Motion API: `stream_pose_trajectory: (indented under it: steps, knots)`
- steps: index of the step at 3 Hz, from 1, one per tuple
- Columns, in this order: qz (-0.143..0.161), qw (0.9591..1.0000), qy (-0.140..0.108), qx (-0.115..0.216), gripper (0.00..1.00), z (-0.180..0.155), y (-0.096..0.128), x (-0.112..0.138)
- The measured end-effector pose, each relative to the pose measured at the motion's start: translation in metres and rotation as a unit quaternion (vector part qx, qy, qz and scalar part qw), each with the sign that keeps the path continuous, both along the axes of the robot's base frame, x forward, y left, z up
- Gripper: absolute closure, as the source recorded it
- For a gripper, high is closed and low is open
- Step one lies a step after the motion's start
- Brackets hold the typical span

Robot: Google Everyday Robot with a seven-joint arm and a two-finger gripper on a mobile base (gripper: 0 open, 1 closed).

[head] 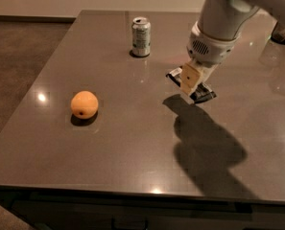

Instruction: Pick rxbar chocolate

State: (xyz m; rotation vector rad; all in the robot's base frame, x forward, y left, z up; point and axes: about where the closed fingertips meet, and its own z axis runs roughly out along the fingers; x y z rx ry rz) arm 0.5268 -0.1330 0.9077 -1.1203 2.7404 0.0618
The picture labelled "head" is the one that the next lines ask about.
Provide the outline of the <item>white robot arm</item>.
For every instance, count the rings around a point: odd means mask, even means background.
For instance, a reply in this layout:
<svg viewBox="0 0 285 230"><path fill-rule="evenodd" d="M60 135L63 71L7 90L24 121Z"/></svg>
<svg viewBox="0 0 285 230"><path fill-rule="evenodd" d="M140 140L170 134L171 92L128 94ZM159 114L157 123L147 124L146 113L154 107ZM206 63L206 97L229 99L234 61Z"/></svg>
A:
<svg viewBox="0 0 285 230"><path fill-rule="evenodd" d="M193 94L225 60L245 22L259 10L276 19L271 40L285 45L285 0L205 0L187 44L191 60L182 66L180 89Z"/></svg>

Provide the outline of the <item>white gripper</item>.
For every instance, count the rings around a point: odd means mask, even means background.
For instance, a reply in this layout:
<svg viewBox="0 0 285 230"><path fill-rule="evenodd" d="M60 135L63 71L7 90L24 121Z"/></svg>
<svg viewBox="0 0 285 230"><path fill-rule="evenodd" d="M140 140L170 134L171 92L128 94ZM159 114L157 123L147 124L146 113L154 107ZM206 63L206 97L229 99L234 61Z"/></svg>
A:
<svg viewBox="0 0 285 230"><path fill-rule="evenodd" d="M190 58L200 62L189 61L182 66L180 74L180 89L186 95L194 93L201 82L206 82L218 67L234 49L237 38L233 40L221 40L210 37L202 32L198 23L191 29L187 52Z"/></svg>

